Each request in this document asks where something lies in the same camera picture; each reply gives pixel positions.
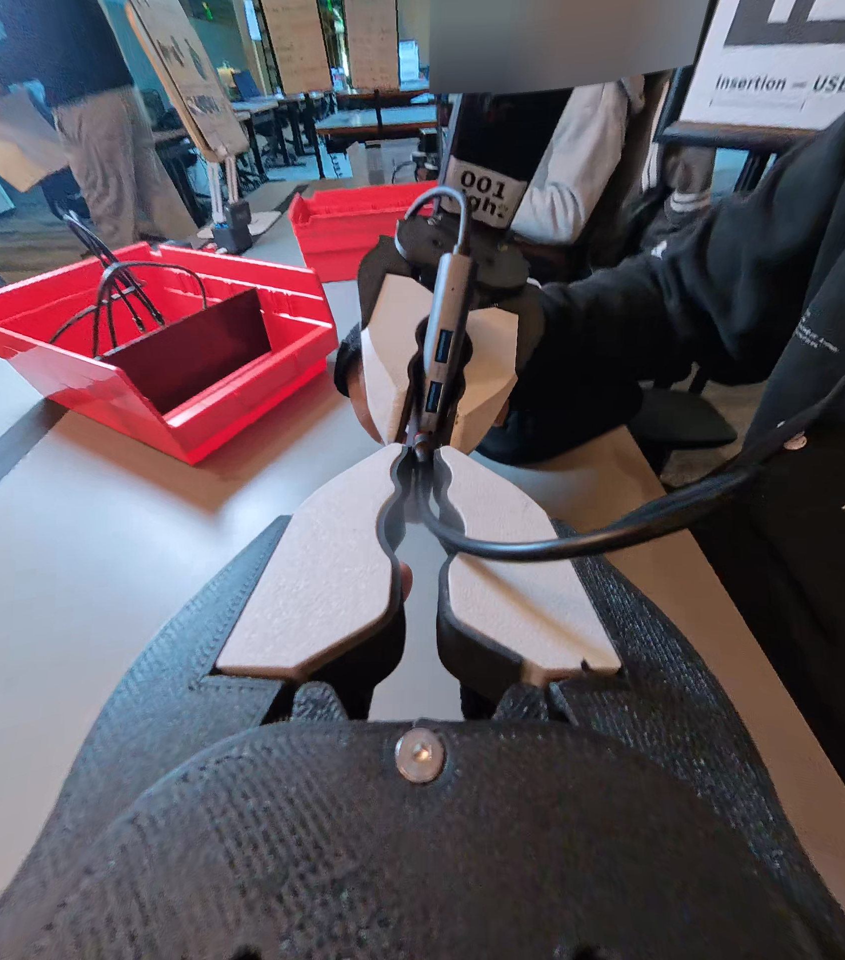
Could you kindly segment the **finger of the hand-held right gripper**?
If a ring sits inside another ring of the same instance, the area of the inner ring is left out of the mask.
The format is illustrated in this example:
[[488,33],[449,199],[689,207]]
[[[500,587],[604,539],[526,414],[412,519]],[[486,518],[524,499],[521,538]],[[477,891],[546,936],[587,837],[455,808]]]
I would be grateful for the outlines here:
[[368,415],[386,446],[405,440],[413,370],[432,300],[429,290],[412,277],[388,273],[361,331]]
[[451,403],[440,435],[443,447],[472,453],[509,402],[518,376],[519,317],[499,306],[468,313],[456,335]]

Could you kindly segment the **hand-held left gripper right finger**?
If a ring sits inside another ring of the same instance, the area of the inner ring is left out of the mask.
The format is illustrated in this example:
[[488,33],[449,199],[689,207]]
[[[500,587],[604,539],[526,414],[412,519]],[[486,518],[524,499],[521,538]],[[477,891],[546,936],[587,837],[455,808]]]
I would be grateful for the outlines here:
[[[554,539],[549,514],[508,479],[451,447],[434,459],[448,526],[502,544]],[[466,719],[491,718],[514,685],[546,689],[622,667],[584,583],[567,560],[512,562],[451,553],[440,570],[437,649],[460,683]]]

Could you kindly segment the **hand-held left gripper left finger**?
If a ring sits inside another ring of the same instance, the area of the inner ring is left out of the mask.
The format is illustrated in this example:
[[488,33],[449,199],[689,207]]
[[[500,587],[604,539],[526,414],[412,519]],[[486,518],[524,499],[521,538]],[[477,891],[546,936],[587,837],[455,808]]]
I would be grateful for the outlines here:
[[321,682],[366,719],[405,652],[408,452],[381,448],[326,482],[283,525],[214,664],[221,675]]

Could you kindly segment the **grey usb hub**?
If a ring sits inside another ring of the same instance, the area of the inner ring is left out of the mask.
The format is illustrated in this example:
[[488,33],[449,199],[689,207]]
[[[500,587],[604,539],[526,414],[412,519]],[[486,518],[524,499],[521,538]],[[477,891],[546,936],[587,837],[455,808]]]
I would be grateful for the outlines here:
[[416,432],[427,436],[431,445],[445,433],[477,269],[477,262],[461,245],[443,254],[437,267],[421,353],[423,381],[416,417]]

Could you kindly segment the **black usb cable red plugs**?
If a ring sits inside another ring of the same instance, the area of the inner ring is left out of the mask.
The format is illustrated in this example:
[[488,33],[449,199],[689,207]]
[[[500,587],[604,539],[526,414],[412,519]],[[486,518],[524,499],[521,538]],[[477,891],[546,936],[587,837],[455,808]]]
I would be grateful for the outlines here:
[[764,472],[798,432],[806,432],[845,397],[845,373],[819,401],[784,421],[717,472],[631,510],[608,526],[584,534],[533,542],[496,542],[467,536],[442,522],[430,506],[435,480],[433,451],[423,441],[413,447],[416,508],[429,532],[452,554],[513,564],[570,561],[602,556],[654,542],[688,529],[721,504],[740,495]]

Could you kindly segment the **red storage bin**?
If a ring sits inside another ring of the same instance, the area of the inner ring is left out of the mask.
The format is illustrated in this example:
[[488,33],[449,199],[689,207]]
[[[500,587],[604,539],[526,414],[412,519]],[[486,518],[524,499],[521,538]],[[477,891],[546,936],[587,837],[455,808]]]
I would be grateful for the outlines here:
[[354,281],[362,259],[381,236],[394,237],[406,210],[430,187],[418,182],[295,196],[287,217],[306,267],[323,284]]
[[[323,373],[338,345],[313,270],[136,244],[118,249],[128,276],[84,259],[0,288],[0,358],[45,399],[195,465]],[[271,351],[160,414],[110,351],[250,288]]]

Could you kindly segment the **person's right forearm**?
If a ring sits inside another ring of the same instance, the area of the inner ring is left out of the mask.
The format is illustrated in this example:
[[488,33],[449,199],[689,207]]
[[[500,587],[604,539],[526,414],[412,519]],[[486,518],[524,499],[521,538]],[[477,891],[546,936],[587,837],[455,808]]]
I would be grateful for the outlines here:
[[642,382],[697,365],[727,385],[767,379],[796,328],[826,221],[711,215],[661,254],[541,292],[543,330],[488,460],[549,461],[628,425]]

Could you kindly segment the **person's right hand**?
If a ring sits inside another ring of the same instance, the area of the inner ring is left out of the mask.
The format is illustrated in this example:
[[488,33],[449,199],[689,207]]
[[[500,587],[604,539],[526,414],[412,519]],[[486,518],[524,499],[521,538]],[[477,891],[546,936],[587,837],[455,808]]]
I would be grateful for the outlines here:
[[374,442],[382,445],[381,434],[369,411],[364,371],[361,364],[355,364],[348,369],[345,383],[346,395],[359,425]]

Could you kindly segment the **wooden office desk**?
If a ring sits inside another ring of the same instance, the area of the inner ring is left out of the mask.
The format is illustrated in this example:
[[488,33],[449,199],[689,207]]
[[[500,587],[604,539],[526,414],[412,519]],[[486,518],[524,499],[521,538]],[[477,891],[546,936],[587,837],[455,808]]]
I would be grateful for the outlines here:
[[344,153],[352,178],[363,186],[411,183],[426,133],[438,126],[435,102],[337,111],[315,124],[331,154]]

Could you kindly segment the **black bin divider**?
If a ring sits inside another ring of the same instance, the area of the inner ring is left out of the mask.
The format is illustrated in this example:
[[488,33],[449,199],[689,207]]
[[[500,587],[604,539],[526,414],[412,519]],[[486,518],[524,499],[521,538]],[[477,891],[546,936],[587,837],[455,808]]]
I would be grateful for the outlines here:
[[259,291],[230,296],[104,354],[168,414],[271,352]]

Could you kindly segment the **wooden notice board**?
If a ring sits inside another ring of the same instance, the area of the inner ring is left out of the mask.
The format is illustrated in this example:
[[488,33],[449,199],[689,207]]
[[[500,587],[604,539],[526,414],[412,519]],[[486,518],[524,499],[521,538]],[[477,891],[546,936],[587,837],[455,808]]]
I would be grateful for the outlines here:
[[396,1],[345,1],[349,78],[356,90],[401,85]]
[[316,1],[262,1],[281,90],[285,95],[332,89]]

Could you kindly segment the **person's black hoodie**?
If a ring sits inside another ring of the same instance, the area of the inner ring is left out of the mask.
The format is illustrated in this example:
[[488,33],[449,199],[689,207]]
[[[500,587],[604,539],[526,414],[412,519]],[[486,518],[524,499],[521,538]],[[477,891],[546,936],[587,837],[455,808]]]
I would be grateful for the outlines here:
[[[746,450],[845,374],[845,116],[713,214],[745,226],[825,221],[795,330],[761,381]],[[695,533],[845,777],[845,396],[766,462],[739,504]]]

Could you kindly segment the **instruction sheet on stand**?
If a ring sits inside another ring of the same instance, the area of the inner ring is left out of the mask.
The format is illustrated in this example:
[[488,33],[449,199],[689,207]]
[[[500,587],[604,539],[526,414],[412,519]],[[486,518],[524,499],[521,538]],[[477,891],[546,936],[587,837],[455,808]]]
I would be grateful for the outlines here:
[[189,139],[205,162],[209,238],[219,254],[242,256],[279,218],[254,213],[243,195],[239,159],[265,169],[252,114],[238,111],[181,2],[128,1],[126,17]]

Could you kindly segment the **cardboard sheet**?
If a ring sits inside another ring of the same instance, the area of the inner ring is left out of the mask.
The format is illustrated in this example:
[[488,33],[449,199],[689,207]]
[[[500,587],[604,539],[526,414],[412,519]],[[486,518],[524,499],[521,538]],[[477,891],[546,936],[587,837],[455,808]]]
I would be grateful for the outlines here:
[[36,108],[28,90],[0,96],[0,178],[25,193],[68,168],[55,126]]

